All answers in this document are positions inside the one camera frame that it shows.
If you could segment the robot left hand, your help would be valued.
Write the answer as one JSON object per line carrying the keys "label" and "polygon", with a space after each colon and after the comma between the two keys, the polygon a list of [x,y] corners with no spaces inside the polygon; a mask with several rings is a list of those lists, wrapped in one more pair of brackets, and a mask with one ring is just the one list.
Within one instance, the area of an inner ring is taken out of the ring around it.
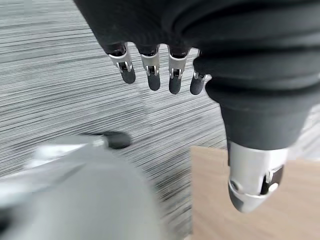
{"label": "robot left hand", "polygon": [[193,61],[197,90],[224,121],[228,191],[242,213],[260,206],[280,185],[289,147],[320,102],[320,3],[317,0],[77,0],[102,49],[121,70],[126,42],[153,56],[166,44],[171,90],[182,56]]}

